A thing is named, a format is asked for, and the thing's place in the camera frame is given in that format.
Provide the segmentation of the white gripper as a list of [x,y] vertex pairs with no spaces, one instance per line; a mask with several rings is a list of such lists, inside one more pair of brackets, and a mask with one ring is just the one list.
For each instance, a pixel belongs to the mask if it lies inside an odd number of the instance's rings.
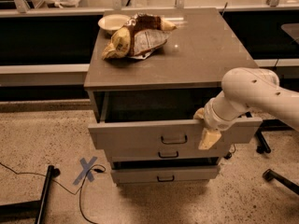
[[212,98],[204,108],[197,109],[193,118],[204,119],[209,128],[203,130],[198,148],[201,150],[211,149],[221,138],[219,131],[228,130],[239,115],[240,113],[226,98]]

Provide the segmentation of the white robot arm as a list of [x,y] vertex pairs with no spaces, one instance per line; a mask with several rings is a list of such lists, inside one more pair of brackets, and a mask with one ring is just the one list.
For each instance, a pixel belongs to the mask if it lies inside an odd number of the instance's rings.
[[279,86],[275,72],[261,68],[234,68],[221,81],[221,92],[193,115],[204,128],[198,148],[211,149],[236,119],[251,107],[259,108],[299,131],[299,93]]

